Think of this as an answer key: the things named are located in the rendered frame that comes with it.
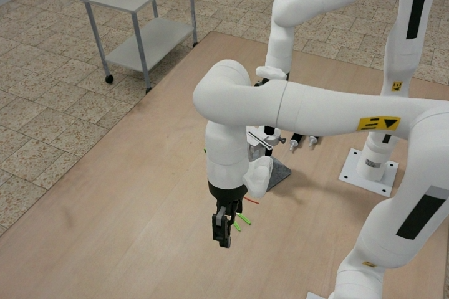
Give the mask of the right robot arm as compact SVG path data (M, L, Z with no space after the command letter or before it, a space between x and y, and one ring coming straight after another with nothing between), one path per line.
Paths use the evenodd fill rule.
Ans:
M294 26L355 1L275 0L265 67L258 67L256 75L286 81L286 74L291 69ZM380 96L408 98L410 80L420 62L432 2L399 0L397 20L385 46L384 84ZM400 139L384 133L369 132L357 163L357 174L369 181L380 181Z

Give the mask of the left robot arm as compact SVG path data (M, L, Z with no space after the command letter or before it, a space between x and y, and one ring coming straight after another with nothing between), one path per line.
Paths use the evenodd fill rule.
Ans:
M369 214L328 299L382 299L386 268L408 264L449 215L449 101L336 92L285 80L253 87L237 61L212 66L193 92L206 118L206 170L221 189L267 190L273 160L249 162L247 126L306 136L377 132L408 141L396 195ZM382 268L381 268L382 267Z

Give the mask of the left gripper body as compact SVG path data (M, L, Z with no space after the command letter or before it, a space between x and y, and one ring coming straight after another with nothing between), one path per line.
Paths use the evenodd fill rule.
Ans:
M221 206L226 207L225 215L227 216L232 214L233 202L238 201L248 192L248 188L244 184L234 189L221 189L212 185L208 180L208 187L211 195L218 200L218 211Z

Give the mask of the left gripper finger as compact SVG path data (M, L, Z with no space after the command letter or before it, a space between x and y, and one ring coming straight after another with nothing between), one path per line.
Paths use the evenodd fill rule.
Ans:
M238 209L236 210L236 213L240 213L241 214L242 211L243 211L243 197L238 199L239 204L238 204Z
M239 201L233 202L231 220L229 220L227 216L225 216L226 207L221 206L220 211L218 211L218 200L216 202L217 211L216 214L212 215L212 229L213 240L218 241L220 247L230 248L231 246L231 225L234 224L238 204Z

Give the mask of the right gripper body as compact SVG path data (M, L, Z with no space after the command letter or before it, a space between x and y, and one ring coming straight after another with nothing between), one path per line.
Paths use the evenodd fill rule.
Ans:
M289 71L289 73L290 73L290 71ZM287 75L286 81L289 80L289 73L286 74L286 75ZM270 81L270 79L263 78L263 79L262 79L262 84L264 85L264 84L267 83L268 81Z

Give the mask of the black cylinder with grey shaft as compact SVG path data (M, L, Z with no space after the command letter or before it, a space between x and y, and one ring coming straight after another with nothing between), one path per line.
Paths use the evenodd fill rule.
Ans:
M291 147L290 147L290 149L289 149L290 151L293 149L293 147L298 146L298 144L299 144L301 138L302 138L302 135L297 134L297 133L294 133L294 134L293 134L293 136L292 136L292 138L291 138L291 140L290 140L290 142L289 142L290 145L291 145Z
M273 135L274 134L274 130L275 130L275 128L273 128L273 127L264 126L264 133L267 134L267 135ZM272 155L272 151L273 151L273 149L272 150L268 150L266 148L265 156L271 156Z

